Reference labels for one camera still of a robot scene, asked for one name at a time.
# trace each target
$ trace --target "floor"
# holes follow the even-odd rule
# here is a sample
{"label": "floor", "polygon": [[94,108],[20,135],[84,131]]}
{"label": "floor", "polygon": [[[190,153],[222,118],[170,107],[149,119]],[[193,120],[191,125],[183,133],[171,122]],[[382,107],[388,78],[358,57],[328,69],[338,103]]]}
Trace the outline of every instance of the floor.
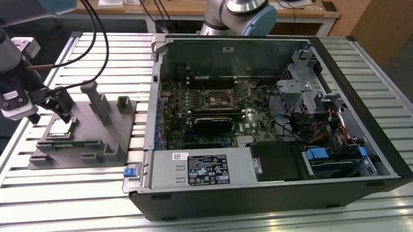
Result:
{"label": "floor", "polygon": [[[42,19],[6,28],[10,37],[35,37],[42,50],[32,60],[34,65],[51,64],[58,59],[62,49],[68,41],[72,31],[92,31],[91,23],[87,19],[66,19],[60,22],[54,19]],[[103,20],[107,32],[147,32],[143,20]],[[179,21],[175,22],[179,33],[195,33],[202,27],[202,22]],[[384,71],[393,79],[394,83],[413,101],[413,90],[411,78],[413,77],[413,40],[411,40],[398,54],[394,56]],[[42,78],[46,79],[48,71],[42,71]],[[11,122],[0,117],[0,152],[7,144],[7,137],[12,136],[19,122]]]}

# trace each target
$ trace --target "circuit board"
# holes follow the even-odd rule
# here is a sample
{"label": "circuit board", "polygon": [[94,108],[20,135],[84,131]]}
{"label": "circuit board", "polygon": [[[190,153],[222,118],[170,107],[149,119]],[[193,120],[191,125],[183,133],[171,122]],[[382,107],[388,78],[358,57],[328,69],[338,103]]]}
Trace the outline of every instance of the circuit board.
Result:
{"label": "circuit board", "polygon": [[191,89],[187,83],[165,82],[161,113],[166,149],[245,147],[249,142],[276,141],[274,124],[263,106],[266,90],[267,86],[257,86],[251,80],[235,82],[231,89]]}

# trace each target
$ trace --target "barcode sticker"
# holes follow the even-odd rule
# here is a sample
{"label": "barcode sticker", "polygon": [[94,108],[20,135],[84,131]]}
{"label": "barcode sticker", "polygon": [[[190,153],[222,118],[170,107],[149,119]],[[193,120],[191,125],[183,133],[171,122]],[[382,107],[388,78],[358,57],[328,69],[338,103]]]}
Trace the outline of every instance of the barcode sticker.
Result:
{"label": "barcode sticker", "polygon": [[173,153],[173,160],[187,160],[189,153]]}

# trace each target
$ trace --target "slotted metal table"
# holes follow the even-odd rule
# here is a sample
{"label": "slotted metal table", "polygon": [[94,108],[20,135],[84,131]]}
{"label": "slotted metal table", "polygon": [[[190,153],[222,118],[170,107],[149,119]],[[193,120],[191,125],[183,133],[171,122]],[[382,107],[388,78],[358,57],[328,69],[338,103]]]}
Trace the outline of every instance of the slotted metal table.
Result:
{"label": "slotted metal table", "polygon": [[[98,91],[108,100],[128,95],[138,101],[128,163],[143,159],[146,111],[151,86],[151,39],[154,34],[108,33],[111,60],[98,79]],[[91,33],[70,38],[58,63],[79,56],[92,39]],[[104,41],[98,42],[86,58],[51,71],[51,87],[90,79],[102,66]],[[413,167],[413,107],[386,74],[357,42],[322,38],[346,78],[372,111],[406,163]],[[336,86],[324,74],[330,89]],[[70,90],[75,101],[87,101],[79,88]],[[40,110],[42,121],[23,119],[0,157],[0,232],[2,231],[413,231],[413,184],[388,193],[377,193],[346,207],[288,211],[270,214],[201,218],[179,221],[146,220],[122,191],[123,169],[84,168],[28,170],[51,112]]]}

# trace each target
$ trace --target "gray 3d-printed holder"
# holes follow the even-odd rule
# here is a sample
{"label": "gray 3d-printed holder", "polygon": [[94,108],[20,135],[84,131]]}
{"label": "gray 3d-printed holder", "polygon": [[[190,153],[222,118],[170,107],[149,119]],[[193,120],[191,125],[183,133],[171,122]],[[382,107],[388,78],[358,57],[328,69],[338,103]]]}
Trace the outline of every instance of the gray 3d-printed holder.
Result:
{"label": "gray 3d-printed holder", "polygon": [[96,86],[95,82],[82,86],[91,102],[75,103],[71,124],[62,125],[63,132],[51,130],[55,123],[58,129],[62,124],[59,117],[52,117],[30,158],[28,169],[126,165],[137,102],[130,101],[128,97],[107,101]]}

